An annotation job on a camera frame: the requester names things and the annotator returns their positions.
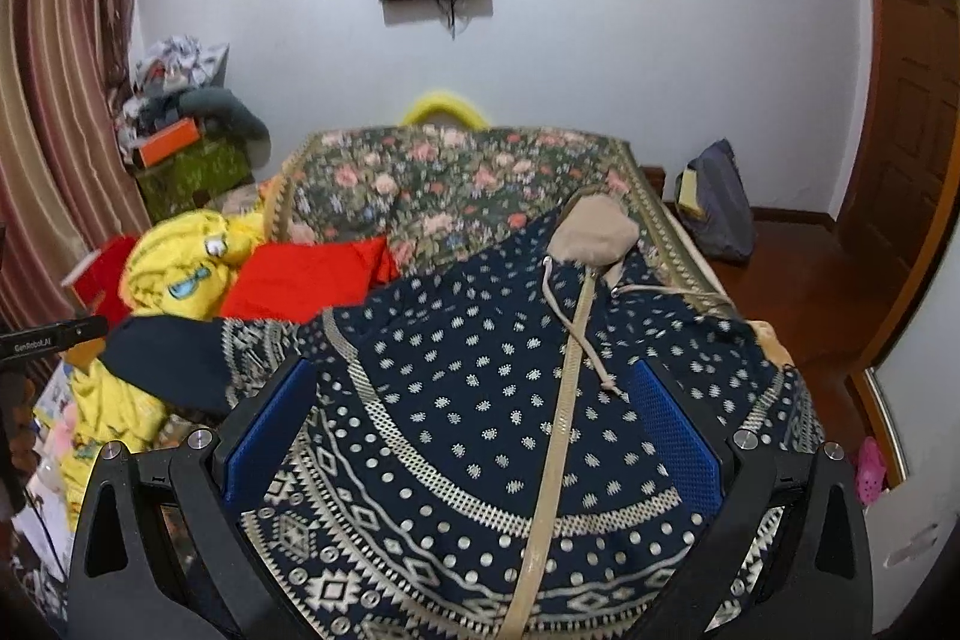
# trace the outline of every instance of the curtain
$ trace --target curtain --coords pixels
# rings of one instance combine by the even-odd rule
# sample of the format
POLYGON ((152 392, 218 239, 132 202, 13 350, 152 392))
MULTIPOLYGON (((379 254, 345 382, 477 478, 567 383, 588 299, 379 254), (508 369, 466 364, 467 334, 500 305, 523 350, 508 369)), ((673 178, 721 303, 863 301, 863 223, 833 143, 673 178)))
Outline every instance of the curtain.
POLYGON ((0 316, 13 328, 70 316, 59 281, 107 239, 150 225, 109 109, 131 6, 0 0, 0 316))

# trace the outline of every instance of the yellow arch object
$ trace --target yellow arch object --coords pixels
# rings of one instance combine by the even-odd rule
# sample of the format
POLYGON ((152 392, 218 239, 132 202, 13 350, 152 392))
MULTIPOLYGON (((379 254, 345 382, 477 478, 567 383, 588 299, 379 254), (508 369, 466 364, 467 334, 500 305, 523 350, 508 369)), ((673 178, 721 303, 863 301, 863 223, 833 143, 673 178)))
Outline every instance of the yellow arch object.
POLYGON ((443 112, 461 122, 470 131, 486 131, 490 124, 483 119, 477 109, 459 95, 452 92, 434 91, 421 95, 405 116, 400 125, 416 125, 426 121, 429 116, 443 112))

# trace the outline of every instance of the blue textured pad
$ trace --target blue textured pad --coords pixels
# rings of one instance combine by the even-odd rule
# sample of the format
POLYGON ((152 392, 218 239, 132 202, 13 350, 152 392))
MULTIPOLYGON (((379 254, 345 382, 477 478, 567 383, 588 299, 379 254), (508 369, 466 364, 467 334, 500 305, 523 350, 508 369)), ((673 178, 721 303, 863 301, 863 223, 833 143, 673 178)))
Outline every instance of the blue textured pad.
POLYGON ((239 516, 262 503, 316 396, 317 373, 302 360, 275 391, 224 466, 223 502, 227 512, 239 516))
POLYGON ((720 464, 707 443, 646 363, 634 366, 626 391, 683 504, 712 519, 723 503, 723 491, 720 464))

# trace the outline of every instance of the drawstring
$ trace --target drawstring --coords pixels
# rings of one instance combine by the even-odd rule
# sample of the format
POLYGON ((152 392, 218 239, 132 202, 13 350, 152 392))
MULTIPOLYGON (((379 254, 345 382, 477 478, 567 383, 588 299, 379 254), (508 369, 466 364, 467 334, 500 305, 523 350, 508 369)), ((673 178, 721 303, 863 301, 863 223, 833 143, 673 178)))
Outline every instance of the drawstring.
POLYGON ((715 290, 693 290, 687 289, 686 287, 638 285, 615 286, 613 287, 613 290, 611 290, 611 296, 618 296, 621 295, 621 293, 631 292, 675 293, 675 295, 678 296, 697 296, 701 299, 719 299, 720 301, 726 302, 729 305, 733 304, 733 300, 726 295, 726 293, 716 292, 715 290))
POLYGON ((550 290, 550 275, 553 272, 553 259, 550 256, 544 257, 544 280, 541 283, 541 290, 544 292, 544 299, 546 299, 547 306, 553 311, 553 314, 557 316, 558 321, 563 323, 563 328, 566 329, 566 333, 569 333, 574 339, 577 340, 577 344, 584 349, 584 353, 587 354, 587 357, 592 363, 594 370, 596 370, 597 375, 600 376, 600 387, 606 391, 613 391, 616 393, 619 389, 616 387, 616 380, 613 380, 610 372, 607 371, 607 367, 603 366, 600 357, 597 355, 597 352, 593 349, 593 345, 589 343, 589 340, 584 335, 577 333, 577 330, 573 328, 573 324, 570 320, 563 314, 563 310, 560 309, 560 305, 557 303, 557 297, 553 295, 552 290, 550 290))

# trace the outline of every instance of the green storage box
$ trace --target green storage box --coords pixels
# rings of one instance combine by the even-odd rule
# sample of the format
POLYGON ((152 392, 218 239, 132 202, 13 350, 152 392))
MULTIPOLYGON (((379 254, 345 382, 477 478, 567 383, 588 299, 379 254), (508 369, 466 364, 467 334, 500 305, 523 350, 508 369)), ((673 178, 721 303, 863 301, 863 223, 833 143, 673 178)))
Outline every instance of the green storage box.
POLYGON ((196 210, 253 182, 246 152, 223 137, 202 138, 133 176, 154 223, 196 210))

